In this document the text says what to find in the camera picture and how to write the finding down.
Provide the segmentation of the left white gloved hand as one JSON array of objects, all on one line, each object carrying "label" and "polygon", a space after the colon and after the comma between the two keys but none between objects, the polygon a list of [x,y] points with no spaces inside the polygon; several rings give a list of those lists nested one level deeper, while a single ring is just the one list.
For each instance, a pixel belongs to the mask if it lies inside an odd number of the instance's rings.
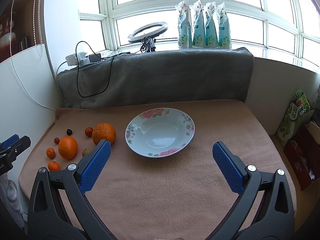
[{"label": "left white gloved hand", "polygon": [[8,179],[7,173],[1,175],[1,189],[4,199],[9,202],[9,206],[19,215],[23,215],[23,208],[18,200],[17,186],[13,180]]}]

